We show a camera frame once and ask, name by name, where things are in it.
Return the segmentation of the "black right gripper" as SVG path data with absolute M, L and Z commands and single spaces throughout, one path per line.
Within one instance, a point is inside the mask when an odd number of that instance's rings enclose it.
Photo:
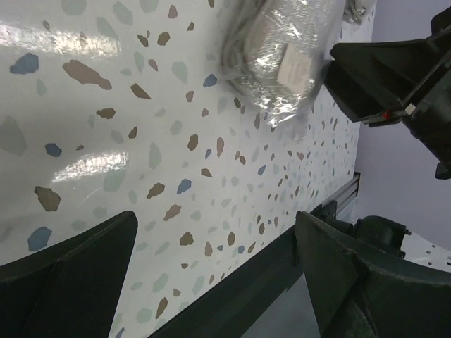
M 450 179 L 450 9 L 431 20 L 431 36 L 401 42 L 339 43 L 324 81 L 354 123 L 403 123 Z

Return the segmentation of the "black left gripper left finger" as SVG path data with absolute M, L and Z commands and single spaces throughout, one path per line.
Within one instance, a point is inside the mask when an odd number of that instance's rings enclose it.
M 1 267 L 2 337 L 107 337 L 135 245 L 125 211 Z

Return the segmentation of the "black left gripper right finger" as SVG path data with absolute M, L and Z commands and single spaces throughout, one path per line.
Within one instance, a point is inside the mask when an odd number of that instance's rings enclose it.
M 322 337 L 449 337 L 450 273 L 406 261 L 307 212 L 301 265 Z

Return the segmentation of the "silver sponge pack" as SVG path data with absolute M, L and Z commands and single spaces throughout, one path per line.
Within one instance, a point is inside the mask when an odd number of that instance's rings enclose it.
M 239 1 L 223 46 L 229 83 L 293 140 L 309 116 L 331 63 L 344 1 Z
M 373 13 L 376 0 L 346 0 L 343 20 L 352 25 L 361 25 Z

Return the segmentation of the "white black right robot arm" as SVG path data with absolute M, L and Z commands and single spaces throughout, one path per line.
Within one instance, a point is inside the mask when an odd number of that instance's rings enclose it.
M 433 156 L 401 125 L 359 130 L 356 219 L 377 215 L 411 231 L 406 261 L 450 271 L 450 183 L 433 178 Z

